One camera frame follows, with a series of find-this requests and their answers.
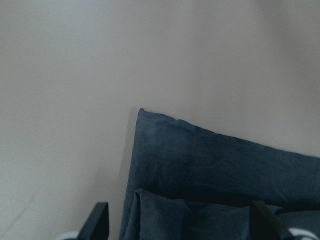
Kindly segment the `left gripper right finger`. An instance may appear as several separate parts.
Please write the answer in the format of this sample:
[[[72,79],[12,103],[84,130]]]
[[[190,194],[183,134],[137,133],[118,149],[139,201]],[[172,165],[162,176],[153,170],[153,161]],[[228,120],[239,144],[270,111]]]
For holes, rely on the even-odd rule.
[[[294,240],[289,228],[262,200],[251,202],[251,237],[253,240]]]

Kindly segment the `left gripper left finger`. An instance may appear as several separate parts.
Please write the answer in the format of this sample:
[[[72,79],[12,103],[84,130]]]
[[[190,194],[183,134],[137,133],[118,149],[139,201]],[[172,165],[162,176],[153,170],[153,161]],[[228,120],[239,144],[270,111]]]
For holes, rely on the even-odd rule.
[[[110,234],[109,204],[97,202],[82,226],[77,240],[107,240]]]

